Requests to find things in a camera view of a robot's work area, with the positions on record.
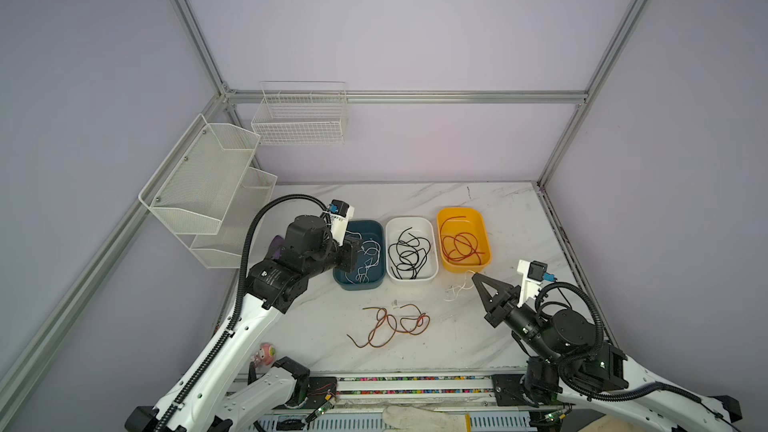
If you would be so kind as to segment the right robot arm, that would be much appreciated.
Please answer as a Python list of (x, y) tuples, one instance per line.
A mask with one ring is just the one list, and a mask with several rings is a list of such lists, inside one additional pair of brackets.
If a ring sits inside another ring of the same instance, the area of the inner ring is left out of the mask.
[(484, 274), (472, 282), (492, 327), (506, 325), (529, 358), (520, 386), (529, 405), (589, 408), (646, 431), (734, 431), (743, 414), (728, 395), (707, 396), (661, 378), (610, 342), (596, 304), (578, 286), (520, 285)]

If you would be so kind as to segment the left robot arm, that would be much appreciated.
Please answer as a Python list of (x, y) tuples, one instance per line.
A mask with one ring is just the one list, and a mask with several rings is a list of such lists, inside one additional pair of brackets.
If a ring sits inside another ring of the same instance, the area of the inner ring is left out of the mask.
[[(320, 207), (287, 227), (279, 246), (251, 265), (250, 251), (261, 220), (276, 206), (305, 200)], [(272, 409), (302, 404), (310, 371), (284, 357), (240, 392), (230, 386), (263, 336), (285, 316), (311, 278), (356, 263), (358, 241), (347, 237), (354, 208), (341, 200), (324, 204), (301, 193), (265, 204), (248, 226), (237, 276), (234, 304), (193, 365), (155, 404), (138, 406), (126, 419), (128, 431), (240, 431)]]

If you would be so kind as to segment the teal plastic bin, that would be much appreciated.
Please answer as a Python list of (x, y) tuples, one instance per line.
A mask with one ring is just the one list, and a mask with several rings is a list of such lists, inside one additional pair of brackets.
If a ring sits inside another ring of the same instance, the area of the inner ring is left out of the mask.
[(350, 273), (333, 270), (335, 282), (346, 291), (365, 291), (378, 288), (386, 275), (384, 229), (375, 220), (351, 221), (346, 239), (359, 239), (361, 250), (355, 269)]

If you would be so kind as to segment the purple pink spatula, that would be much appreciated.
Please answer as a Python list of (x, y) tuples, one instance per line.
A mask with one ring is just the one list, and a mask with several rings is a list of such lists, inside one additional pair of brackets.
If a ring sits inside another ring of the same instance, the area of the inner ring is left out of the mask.
[(273, 261), (279, 260), (282, 255), (283, 244), (284, 244), (284, 238), (282, 236), (276, 235), (270, 242), (270, 245), (267, 250), (267, 254), (265, 255), (265, 259), (269, 259)]

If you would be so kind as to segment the white plastic bin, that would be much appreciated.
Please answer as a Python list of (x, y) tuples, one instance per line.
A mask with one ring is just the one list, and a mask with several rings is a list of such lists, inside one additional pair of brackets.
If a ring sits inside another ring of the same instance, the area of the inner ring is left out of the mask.
[(399, 284), (433, 281), (439, 272), (434, 228), (423, 217), (395, 217), (385, 226), (387, 275)]

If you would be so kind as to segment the yellow plastic bin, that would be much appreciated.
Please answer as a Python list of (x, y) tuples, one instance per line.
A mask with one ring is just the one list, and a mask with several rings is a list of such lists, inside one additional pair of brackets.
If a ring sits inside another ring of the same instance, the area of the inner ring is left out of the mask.
[(451, 273), (482, 272), (492, 251), (482, 214), (468, 207), (447, 207), (437, 214), (438, 249)]

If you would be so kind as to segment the small pink toy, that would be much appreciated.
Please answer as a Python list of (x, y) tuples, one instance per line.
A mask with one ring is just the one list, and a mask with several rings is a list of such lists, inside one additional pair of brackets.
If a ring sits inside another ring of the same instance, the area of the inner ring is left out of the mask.
[(262, 343), (253, 356), (256, 368), (271, 367), (276, 360), (276, 348), (271, 343)]

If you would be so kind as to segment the white mesh two-tier shelf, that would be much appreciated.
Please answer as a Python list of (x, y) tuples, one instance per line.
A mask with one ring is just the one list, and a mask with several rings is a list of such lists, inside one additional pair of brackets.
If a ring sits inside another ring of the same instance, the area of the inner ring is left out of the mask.
[(260, 136), (197, 116), (138, 195), (208, 269), (240, 265), (253, 216), (277, 177), (255, 167)]

